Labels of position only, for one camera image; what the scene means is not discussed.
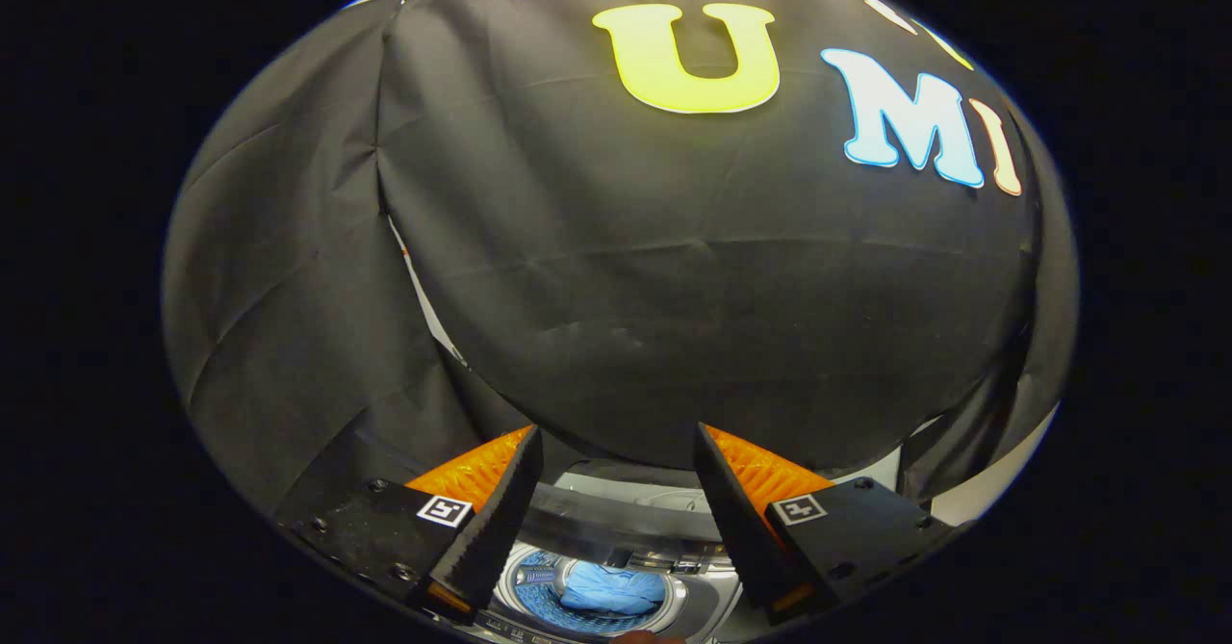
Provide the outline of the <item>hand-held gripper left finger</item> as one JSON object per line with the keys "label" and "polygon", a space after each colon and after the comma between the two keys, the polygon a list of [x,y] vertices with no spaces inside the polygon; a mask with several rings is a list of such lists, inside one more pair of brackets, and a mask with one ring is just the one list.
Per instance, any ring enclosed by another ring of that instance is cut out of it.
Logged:
{"label": "hand-held gripper left finger", "polygon": [[415,478],[347,430],[294,481],[274,521],[367,592],[471,626],[496,590],[542,469],[536,425]]}

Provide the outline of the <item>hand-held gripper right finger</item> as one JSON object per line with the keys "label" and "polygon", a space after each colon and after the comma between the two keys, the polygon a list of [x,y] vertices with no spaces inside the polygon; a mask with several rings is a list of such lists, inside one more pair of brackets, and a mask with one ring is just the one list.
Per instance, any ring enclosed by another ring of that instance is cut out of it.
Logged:
{"label": "hand-held gripper right finger", "polygon": [[707,422],[696,424],[692,438],[692,465],[723,545],[769,626],[854,605],[972,529],[870,474],[833,480],[833,470],[885,456],[865,451],[865,429],[788,425],[784,438],[784,449],[770,449]]}

